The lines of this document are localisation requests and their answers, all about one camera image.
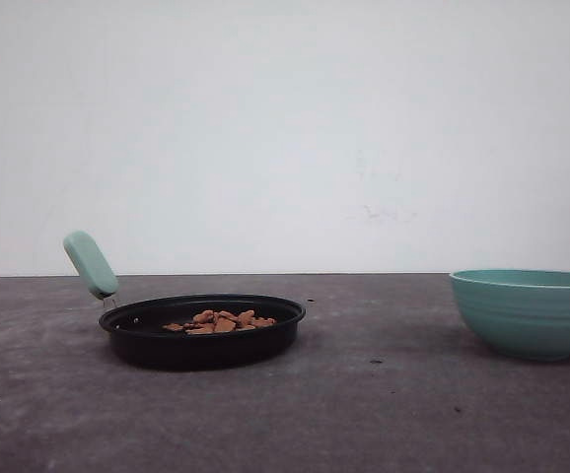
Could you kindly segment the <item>brown beef cubes pile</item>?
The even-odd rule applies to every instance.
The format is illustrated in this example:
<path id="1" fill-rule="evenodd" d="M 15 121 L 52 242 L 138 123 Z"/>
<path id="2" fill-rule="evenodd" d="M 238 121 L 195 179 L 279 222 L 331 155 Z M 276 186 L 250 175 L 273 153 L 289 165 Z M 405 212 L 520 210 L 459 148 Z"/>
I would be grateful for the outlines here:
<path id="1" fill-rule="evenodd" d="M 189 322 L 168 323 L 163 325 L 162 329 L 166 332 L 189 335 L 210 335 L 255 330 L 275 324 L 275 318 L 258 316 L 252 309 L 240 313 L 206 309 L 196 314 Z"/>

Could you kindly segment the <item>black frying pan green handle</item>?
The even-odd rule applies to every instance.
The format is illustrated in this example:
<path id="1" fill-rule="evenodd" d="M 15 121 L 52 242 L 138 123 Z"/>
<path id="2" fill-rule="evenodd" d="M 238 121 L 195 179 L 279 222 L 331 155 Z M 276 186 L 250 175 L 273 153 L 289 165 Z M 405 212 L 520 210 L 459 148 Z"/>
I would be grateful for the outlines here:
<path id="1" fill-rule="evenodd" d="M 131 365 L 174 370 L 207 370 L 246 365 L 286 351 L 296 340 L 306 310 L 296 302 L 263 295 L 174 296 L 121 305 L 118 280 L 95 240 L 85 232 L 67 235 L 63 247 L 89 292 L 104 304 L 100 327 L 112 351 Z M 210 335 L 166 332 L 168 323 L 189 322 L 203 310 L 240 313 L 252 309 L 276 324 Z"/>

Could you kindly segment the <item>teal ceramic bowl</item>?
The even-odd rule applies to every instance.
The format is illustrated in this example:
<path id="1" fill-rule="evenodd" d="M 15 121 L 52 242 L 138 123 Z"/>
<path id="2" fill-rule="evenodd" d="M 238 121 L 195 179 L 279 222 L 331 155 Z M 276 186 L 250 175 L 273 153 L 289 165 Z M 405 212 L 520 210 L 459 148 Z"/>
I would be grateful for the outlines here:
<path id="1" fill-rule="evenodd" d="M 570 272 L 479 269 L 450 279 L 462 321 L 495 351 L 536 361 L 570 357 Z"/>

